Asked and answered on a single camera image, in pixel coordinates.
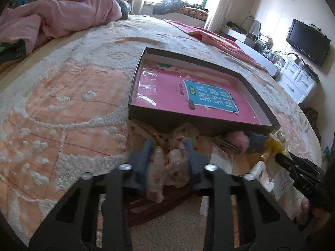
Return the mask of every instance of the box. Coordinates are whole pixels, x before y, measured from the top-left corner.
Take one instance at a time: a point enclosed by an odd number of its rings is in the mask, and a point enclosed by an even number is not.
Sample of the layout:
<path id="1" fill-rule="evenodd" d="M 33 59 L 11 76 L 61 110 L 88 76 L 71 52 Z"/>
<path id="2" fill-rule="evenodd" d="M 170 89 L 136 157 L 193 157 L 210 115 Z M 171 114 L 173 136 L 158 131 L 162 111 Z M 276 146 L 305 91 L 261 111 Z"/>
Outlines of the box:
<path id="1" fill-rule="evenodd" d="M 188 121 L 200 135 L 234 130 L 262 134 L 280 124 L 239 73 L 186 55 L 146 48 L 137 65 L 128 117 L 169 133 Z"/>

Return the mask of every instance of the pink blanket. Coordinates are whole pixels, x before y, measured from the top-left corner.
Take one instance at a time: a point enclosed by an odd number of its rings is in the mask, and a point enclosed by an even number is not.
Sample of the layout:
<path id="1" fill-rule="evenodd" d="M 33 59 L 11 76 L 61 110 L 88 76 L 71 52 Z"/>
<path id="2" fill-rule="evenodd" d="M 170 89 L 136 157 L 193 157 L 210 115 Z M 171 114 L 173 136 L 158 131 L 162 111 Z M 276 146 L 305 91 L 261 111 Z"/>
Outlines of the pink blanket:
<path id="1" fill-rule="evenodd" d="M 206 29 L 200 28 L 200 27 L 193 27 L 188 26 L 176 21 L 170 21 L 170 20 L 164 20 L 169 24 L 172 24 L 173 26 L 177 27 L 181 31 L 185 32 L 186 34 L 195 37 L 196 39 L 202 41 L 203 43 L 215 46 L 216 48 L 234 56 L 235 58 L 238 58 L 242 61 L 245 61 L 253 66 L 256 66 L 257 68 L 268 72 L 266 68 L 258 64 L 254 61 L 254 59 L 246 54 L 244 51 L 241 50 L 241 48 L 232 40 L 223 38 L 211 31 L 208 31 Z"/>
<path id="2" fill-rule="evenodd" d="M 38 0 L 0 16 L 0 42 L 23 39 L 26 55 L 47 41 L 119 20 L 116 0 Z"/>

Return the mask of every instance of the pink pom pom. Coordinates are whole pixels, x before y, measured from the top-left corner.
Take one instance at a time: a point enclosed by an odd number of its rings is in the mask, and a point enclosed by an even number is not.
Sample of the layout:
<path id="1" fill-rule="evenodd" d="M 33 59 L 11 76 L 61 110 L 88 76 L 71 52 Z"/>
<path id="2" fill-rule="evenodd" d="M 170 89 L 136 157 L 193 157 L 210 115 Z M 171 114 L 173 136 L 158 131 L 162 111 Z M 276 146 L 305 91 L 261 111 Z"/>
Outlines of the pink pom pom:
<path id="1" fill-rule="evenodd" d="M 249 147 L 249 138 L 244 134 L 243 131 L 231 132 L 223 139 L 241 149 L 242 155 L 245 154 Z"/>

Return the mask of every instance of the television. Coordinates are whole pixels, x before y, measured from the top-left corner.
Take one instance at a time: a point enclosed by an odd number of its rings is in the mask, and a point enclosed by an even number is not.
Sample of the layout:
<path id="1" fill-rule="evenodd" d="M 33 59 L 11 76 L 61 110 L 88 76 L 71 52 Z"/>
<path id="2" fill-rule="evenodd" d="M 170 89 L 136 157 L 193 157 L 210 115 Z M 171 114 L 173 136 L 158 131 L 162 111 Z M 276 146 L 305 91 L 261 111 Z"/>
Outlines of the television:
<path id="1" fill-rule="evenodd" d="M 319 66 L 323 65 L 329 53 L 330 39 L 296 19 L 293 20 L 286 41 Z"/>

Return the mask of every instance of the drawer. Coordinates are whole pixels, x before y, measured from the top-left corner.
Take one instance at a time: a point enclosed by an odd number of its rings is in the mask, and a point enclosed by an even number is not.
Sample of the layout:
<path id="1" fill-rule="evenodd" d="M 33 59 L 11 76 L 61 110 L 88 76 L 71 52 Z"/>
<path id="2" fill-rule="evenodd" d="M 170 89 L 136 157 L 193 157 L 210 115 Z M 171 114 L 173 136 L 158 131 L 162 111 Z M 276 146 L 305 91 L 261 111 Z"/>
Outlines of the drawer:
<path id="1" fill-rule="evenodd" d="M 280 73 L 276 81 L 298 104 L 302 103 L 306 98 L 306 94 L 304 94 L 284 72 Z"/>
<path id="2" fill-rule="evenodd" d="M 308 77 L 303 72 L 299 73 L 294 83 L 306 94 L 308 94 L 312 90 L 314 85 L 314 81 L 312 80 L 312 78 Z"/>
<path id="3" fill-rule="evenodd" d="M 300 69 L 292 63 L 286 63 L 283 68 L 283 71 L 292 79 L 295 80 L 296 77 L 301 72 Z"/>

